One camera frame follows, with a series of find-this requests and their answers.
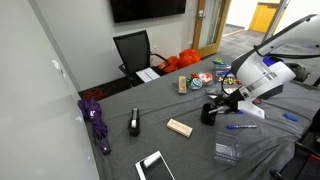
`table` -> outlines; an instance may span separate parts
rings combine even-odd
[[[214,57],[230,61],[223,55]],[[259,105],[265,110],[266,119],[223,114],[217,115],[214,126],[204,125],[200,121],[201,108],[210,102],[205,90],[179,95],[172,82],[177,81],[179,75],[212,71],[211,60],[99,101],[112,148],[110,155],[103,156],[92,144],[101,179],[138,179],[134,164],[158,150],[177,180],[270,179],[269,170],[283,168],[294,154],[294,141],[306,131],[320,107],[319,91],[287,83],[283,93]],[[140,109],[141,133],[130,137],[127,127],[131,109],[135,107]],[[295,116],[298,121],[285,119],[284,113]],[[190,138],[166,127],[171,118],[193,128]],[[258,128],[226,129],[230,124],[256,124]],[[91,126],[87,128],[92,139]],[[217,132],[239,138],[243,157],[235,166],[213,161],[213,140]]]

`tablet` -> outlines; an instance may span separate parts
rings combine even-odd
[[[141,180],[174,180],[174,177],[164,161],[160,151],[136,163]]]

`black device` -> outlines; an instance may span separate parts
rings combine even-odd
[[[184,14],[186,0],[110,0],[115,23]]]
[[[131,111],[131,118],[128,124],[130,136],[136,137],[140,134],[140,115],[139,108],[133,108]]]

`orange bag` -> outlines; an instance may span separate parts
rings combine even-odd
[[[166,67],[168,63],[167,62],[163,62],[160,65],[158,65],[158,68],[162,69],[166,73],[171,73],[171,72],[177,70],[177,63],[179,61],[178,57],[177,56],[171,56],[167,60],[169,61],[170,66]]]
[[[179,54],[178,69],[200,62],[200,54],[193,49],[186,49]]]

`door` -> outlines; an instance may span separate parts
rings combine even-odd
[[[277,8],[278,4],[258,3],[249,29],[252,31],[266,33]]]
[[[231,0],[199,0],[192,49],[201,57],[218,51]]]

